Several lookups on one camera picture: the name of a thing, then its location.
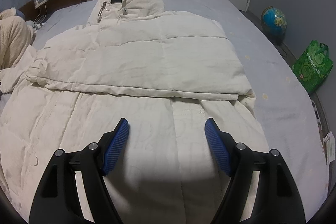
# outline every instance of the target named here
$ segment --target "white tag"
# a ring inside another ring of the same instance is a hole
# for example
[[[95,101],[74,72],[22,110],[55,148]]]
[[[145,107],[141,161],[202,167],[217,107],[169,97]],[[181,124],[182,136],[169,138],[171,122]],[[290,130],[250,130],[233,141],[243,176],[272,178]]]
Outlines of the white tag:
[[[333,160],[335,160],[335,137],[331,131],[325,138],[323,138],[323,146],[325,149],[327,165],[329,165]]]

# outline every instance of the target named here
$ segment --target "power strip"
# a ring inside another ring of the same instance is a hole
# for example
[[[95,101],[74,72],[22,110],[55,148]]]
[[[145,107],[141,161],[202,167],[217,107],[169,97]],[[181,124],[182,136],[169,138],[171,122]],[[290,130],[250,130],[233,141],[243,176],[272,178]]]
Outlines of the power strip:
[[[40,7],[42,4],[45,4],[47,2],[47,0],[43,0],[42,2],[38,2],[38,0],[35,1],[35,9],[37,9],[38,7]]]

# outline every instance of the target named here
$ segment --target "bag handle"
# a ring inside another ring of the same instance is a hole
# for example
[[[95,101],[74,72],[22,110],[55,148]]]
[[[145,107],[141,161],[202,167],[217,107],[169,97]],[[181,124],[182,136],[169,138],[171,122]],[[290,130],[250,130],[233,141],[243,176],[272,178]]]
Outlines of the bag handle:
[[[323,43],[320,43],[320,48],[321,49],[319,49],[315,54],[317,55],[317,54],[320,54],[321,52],[323,52],[323,54],[324,54],[324,52],[327,51],[325,56],[327,58],[329,58],[329,47],[327,45],[323,44]]]

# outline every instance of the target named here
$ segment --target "wooden headboard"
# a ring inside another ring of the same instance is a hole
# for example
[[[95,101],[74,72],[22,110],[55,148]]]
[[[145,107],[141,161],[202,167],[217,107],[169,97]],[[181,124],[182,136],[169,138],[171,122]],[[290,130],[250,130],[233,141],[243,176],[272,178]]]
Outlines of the wooden headboard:
[[[51,15],[55,11],[69,7],[71,5],[79,4],[82,2],[86,2],[86,0],[48,0],[45,3],[45,6],[47,8],[47,15]],[[44,5],[40,6],[41,11],[44,13],[45,8]],[[25,5],[23,5],[21,8],[19,8],[21,12],[25,15],[25,20],[32,20],[34,21],[36,17],[40,13],[40,9],[35,9],[35,3],[33,0],[27,2]]]

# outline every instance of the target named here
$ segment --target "blanket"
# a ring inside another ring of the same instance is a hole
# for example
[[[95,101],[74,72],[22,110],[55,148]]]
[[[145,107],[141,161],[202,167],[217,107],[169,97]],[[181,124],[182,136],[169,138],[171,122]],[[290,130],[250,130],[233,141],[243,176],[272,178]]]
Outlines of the blanket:
[[[0,20],[0,69],[14,67],[31,43],[34,30],[19,16]]]
[[[98,0],[85,26],[50,39],[5,106],[3,187],[25,219],[53,152],[83,149],[122,117],[130,135],[105,183],[125,224],[211,221],[230,179],[209,150],[208,117],[236,142],[268,152],[255,95],[221,26],[163,12],[162,0],[126,0],[125,7]],[[80,173],[76,181],[92,220]],[[257,182],[254,173],[242,219]]]

